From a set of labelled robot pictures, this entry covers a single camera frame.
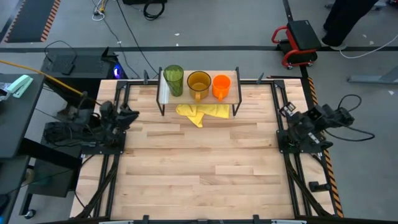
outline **blue light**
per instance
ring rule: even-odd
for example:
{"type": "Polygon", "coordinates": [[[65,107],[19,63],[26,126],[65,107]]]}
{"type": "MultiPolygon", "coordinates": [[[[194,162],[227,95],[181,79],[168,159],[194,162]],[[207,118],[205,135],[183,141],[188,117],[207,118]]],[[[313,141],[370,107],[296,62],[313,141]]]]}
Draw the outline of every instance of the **blue light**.
{"type": "Polygon", "coordinates": [[[116,64],[113,68],[113,77],[115,79],[121,79],[121,74],[122,74],[122,68],[120,64],[116,64]]]}

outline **white shoe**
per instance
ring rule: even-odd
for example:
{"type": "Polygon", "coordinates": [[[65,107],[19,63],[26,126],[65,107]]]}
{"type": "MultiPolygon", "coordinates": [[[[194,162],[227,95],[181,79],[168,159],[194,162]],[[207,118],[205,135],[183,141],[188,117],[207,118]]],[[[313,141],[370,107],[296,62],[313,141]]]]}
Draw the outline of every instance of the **white shoe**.
{"type": "Polygon", "coordinates": [[[344,50],[344,49],[347,48],[347,45],[346,45],[345,43],[342,43],[340,46],[337,46],[337,47],[327,45],[327,44],[323,43],[322,40],[321,40],[321,43],[322,43],[322,45],[327,46],[327,47],[330,47],[330,48],[333,49],[333,50],[344,50]]]}

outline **black stool seat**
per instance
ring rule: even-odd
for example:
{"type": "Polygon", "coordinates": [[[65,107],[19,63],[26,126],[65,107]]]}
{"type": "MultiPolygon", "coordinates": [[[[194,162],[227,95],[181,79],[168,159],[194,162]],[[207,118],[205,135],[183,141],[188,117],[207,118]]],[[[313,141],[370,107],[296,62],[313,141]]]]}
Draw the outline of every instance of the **black stool seat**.
{"type": "Polygon", "coordinates": [[[287,28],[294,38],[299,50],[320,49],[321,43],[309,21],[289,21],[287,28]]]}

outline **orange cup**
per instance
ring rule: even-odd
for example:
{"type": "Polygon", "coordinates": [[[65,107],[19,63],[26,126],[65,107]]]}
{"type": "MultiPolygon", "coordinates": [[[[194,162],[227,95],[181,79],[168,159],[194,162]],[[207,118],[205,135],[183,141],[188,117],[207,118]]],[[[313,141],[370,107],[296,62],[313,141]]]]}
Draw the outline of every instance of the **orange cup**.
{"type": "Polygon", "coordinates": [[[223,98],[228,96],[229,88],[231,87],[231,79],[226,75],[217,75],[213,79],[213,95],[218,98],[218,101],[223,101],[223,98]]]}

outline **black floor mat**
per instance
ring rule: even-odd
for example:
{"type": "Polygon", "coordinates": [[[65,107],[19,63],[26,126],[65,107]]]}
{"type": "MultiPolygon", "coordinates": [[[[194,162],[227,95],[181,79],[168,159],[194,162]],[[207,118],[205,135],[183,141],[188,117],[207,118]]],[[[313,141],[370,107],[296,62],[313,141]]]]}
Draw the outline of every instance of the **black floor mat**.
{"type": "Polygon", "coordinates": [[[46,41],[59,6],[60,0],[24,0],[4,41],[46,41]]]}

